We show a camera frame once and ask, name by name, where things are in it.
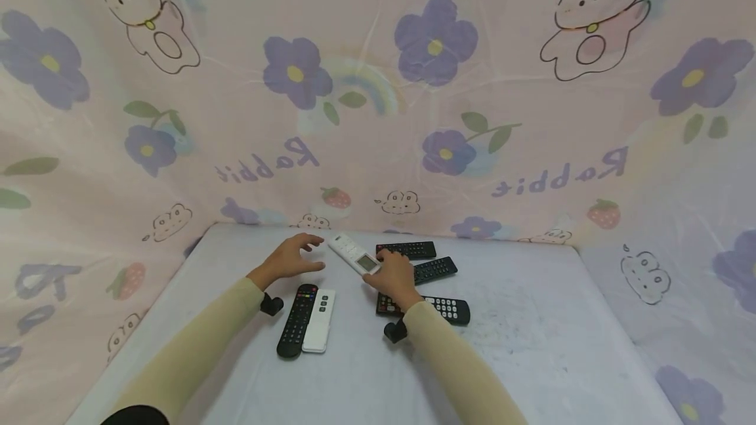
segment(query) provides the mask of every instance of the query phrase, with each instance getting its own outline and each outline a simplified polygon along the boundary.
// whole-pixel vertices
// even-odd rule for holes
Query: white remote control
[[[363,247],[356,244],[345,233],[339,233],[328,241],[328,246],[338,253],[358,275],[373,274],[380,269],[380,263]]]
[[[310,322],[307,324],[307,330],[304,332],[302,351],[309,354],[321,354],[325,352],[334,300],[335,291],[318,289],[315,304],[312,306],[312,314],[310,314]]]

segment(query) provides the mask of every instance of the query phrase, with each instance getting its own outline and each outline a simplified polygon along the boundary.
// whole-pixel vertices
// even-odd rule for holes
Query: black clip
[[[407,337],[407,327],[404,325],[404,320],[399,319],[396,323],[387,323],[383,327],[383,334],[393,344],[397,344],[397,342],[405,339]]]
[[[276,297],[275,299],[272,299],[268,293],[265,293],[265,298],[262,300],[262,304],[260,304],[260,311],[264,312],[264,314],[268,314],[269,316],[273,316],[278,314],[278,312],[283,309],[284,307],[284,301],[280,297]]]

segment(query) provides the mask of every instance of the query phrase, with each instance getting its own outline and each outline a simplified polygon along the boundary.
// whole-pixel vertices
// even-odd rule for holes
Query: black sleeve cuff
[[[131,405],[110,415],[102,425],[170,425],[163,412],[149,405]]]

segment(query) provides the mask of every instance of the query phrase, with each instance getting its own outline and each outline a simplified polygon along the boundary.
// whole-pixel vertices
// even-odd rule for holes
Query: rainbow print
[[[373,102],[378,115],[398,115],[403,109],[401,94],[376,66],[342,56],[325,58],[320,65],[333,79],[332,96],[338,98],[344,92],[357,88]]]

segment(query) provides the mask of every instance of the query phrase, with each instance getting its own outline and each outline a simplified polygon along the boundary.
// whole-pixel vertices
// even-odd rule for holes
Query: rabbit cartoon print
[[[126,27],[131,46],[161,71],[178,74],[200,65],[200,54],[184,32],[184,16],[173,2],[105,0],[105,4]]]
[[[641,0],[559,0],[556,34],[541,49],[554,63],[559,81],[615,68],[627,54],[630,33],[646,20],[651,2]]]

